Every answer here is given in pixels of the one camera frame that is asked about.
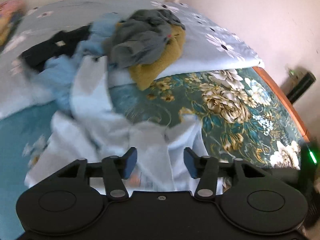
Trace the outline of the black device green light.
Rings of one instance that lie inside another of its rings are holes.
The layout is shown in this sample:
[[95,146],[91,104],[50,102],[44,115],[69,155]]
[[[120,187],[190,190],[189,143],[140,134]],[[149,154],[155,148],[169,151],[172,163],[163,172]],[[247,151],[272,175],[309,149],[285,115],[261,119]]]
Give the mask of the black device green light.
[[286,97],[294,104],[314,83],[316,77],[305,68],[289,69]]

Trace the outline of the mustard yellow knit sweater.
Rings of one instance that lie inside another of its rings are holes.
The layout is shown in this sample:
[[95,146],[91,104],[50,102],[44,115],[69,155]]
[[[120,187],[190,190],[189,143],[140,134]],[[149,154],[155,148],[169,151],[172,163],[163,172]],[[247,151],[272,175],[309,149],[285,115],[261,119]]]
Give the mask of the mustard yellow knit sweater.
[[140,90],[149,88],[157,76],[176,62],[183,54],[185,31],[178,25],[171,24],[170,26],[171,34],[168,36],[169,40],[160,58],[152,64],[138,64],[129,67],[131,79]]

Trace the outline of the teal floral blanket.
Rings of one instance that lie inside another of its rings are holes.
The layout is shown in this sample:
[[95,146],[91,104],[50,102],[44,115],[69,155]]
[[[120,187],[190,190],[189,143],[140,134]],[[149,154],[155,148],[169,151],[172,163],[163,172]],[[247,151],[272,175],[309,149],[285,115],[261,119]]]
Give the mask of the teal floral blanket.
[[[117,113],[131,122],[175,126],[185,114],[202,123],[207,152],[221,161],[245,159],[254,165],[300,167],[303,134],[271,88],[252,69],[178,74],[110,89]],[[1,239],[15,239],[22,227],[15,203],[24,178],[51,135],[54,102],[34,106],[1,121]]]

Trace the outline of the grey sweatshirt red tag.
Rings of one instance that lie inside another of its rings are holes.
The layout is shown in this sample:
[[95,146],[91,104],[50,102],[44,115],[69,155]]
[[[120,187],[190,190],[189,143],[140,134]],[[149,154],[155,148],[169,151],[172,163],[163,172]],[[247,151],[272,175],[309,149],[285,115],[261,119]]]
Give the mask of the grey sweatshirt red tag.
[[180,19],[167,9],[140,9],[116,24],[103,49],[111,64],[118,68],[152,64],[165,50],[173,28],[185,31]]

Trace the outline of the light blue floral quilt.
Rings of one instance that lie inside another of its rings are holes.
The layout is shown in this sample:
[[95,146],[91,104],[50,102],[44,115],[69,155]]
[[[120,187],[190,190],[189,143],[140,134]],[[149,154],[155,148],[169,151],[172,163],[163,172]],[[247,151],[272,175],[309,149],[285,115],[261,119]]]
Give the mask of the light blue floral quilt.
[[24,74],[19,56],[58,31],[70,31],[114,15],[128,18],[139,9],[168,9],[185,25],[182,56],[162,76],[262,65],[257,53],[235,34],[216,25],[186,4],[152,0],[69,0],[51,3],[26,14],[1,51],[1,118],[52,101],[50,92]]

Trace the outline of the blue garment striped trim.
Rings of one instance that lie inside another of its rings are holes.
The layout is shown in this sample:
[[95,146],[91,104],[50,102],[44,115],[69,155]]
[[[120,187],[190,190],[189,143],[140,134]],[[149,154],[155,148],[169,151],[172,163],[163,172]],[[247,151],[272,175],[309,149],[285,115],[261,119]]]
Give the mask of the blue garment striped trim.
[[66,53],[48,59],[44,70],[31,78],[37,85],[43,86],[53,96],[59,110],[71,113],[69,96],[75,75],[85,56],[102,57],[103,41],[112,36],[116,23],[121,17],[116,13],[106,13],[86,27],[85,36],[75,44],[75,51],[68,56]]

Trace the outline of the pink floral pillow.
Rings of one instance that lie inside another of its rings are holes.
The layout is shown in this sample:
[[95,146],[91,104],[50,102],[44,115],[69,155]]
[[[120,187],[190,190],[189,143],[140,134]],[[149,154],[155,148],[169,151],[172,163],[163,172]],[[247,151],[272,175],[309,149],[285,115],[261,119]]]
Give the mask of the pink floral pillow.
[[0,33],[1,48],[6,44],[10,34],[25,14],[25,2],[23,0],[7,0],[1,3]]

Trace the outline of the pale blue t-shirt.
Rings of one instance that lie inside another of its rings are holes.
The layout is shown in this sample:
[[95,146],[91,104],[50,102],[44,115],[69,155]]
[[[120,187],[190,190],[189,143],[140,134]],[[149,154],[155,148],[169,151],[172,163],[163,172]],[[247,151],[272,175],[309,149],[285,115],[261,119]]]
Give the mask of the pale blue t-shirt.
[[107,88],[106,58],[84,57],[71,89],[71,116],[55,112],[52,135],[37,163],[25,177],[32,187],[77,159],[98,163],[110,156],[137,149],[137,163],[124,182],[129,193],[138,191],[195,192],[198,179],[191,178],[183,160],[185,148],[207,155],[201,122],[184,113],[182,122],[165,127],[150,121],[131,123],[113,110]]

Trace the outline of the black garment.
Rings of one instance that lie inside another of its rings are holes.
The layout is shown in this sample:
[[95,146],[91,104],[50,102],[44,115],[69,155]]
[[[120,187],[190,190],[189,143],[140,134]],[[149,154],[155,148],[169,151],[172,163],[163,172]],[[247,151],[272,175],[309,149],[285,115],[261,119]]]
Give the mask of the black garment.
[[60,31],[50,39],[25,50],[20,58],[31,69],[38,73],[44,70],[47,60],[60,55],[71,57],[79,42],[87,40],[90,35],[91,24],[72,31]]

